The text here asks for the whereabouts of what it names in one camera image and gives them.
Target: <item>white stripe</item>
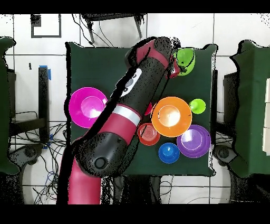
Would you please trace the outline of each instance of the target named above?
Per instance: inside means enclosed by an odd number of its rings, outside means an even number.
[[[130,120],[132,123],[134,123],[136,126],[139,124],[140,122],[140,117],[139,115],[137,115],[135,112],[133,112],[132,110],[130,110],[127,107],[122,107],[122,106],[116,106],[113,113],[115,114],[119,114],[125,118],[127,118],[128,120]]]

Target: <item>lime green bowl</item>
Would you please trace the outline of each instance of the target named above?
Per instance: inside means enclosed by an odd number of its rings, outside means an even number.
[[[179,76],[186,76],[190,74],[195,65],[195,52],[192,48],[181,48],[173,54],[177,59],[177,64],[179,66],[185,67],[186,72],[181,72]]]
[[[194,99],[188,105],[194,114],[201,114],[206,108],[206,104],[202,99]]]

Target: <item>orange bowl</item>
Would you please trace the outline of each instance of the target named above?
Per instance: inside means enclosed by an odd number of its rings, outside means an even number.
[[[166,137],[177,137],[191,125],[192,113],[188,104],[178,97],[161,99],[152,109],[152,124]]]

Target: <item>green table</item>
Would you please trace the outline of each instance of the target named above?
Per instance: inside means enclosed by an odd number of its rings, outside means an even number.
[[[270,78],[270,48],[244,41],[232,56],[239,71],[239,110],[235,121],[234,148],[239,154],[231,163],[241,178],[251,174],[270,174],[270,156],[262,150],[266,79]]]
[[[125,75],[127,67],[124,55],[128,48],[81,48],[70,42],[71,48],[71,92],[82,87],[95,87],[109,99],[115,84]],[[205,101],[207,109],[200,115],[193,114],[192,124],[201,125],[210,131],[210,96],[211,96],[211,59],[216,45],[207,45],[204,49],[196,49],[196,64],[193,71],[183,77],[171,79],[163,93],[163,98],[176,96],[187,103],[195,98]],[[166,79],[156,91],[154,102],[158,100]],[[87,129],[71,122],[71,141],[85,134]],[[129,149],[134,147],[138,138],[134,137]],[[154,146],[139,143],[138,150],[125,175],[204,175],[212,176],[213,170],[208,167],[208,153],[201,158],[187,158],[180,155],[177,162],[165,164],[158,156],[159,147],[165,142],[176,144],[176,138],[161,136]]]

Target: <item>purple bowl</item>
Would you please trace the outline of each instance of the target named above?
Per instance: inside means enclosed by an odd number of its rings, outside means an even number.
[[[102,113],[107,102],[106,96],[98,89],[83,87],[75,91],[69,102],[72,121],[80,127],[91,128]]]
[[[211,137],[204,127],[191,125],[186,132],[177,137],[177,146],[184,156],[199,158],[209,151]]]

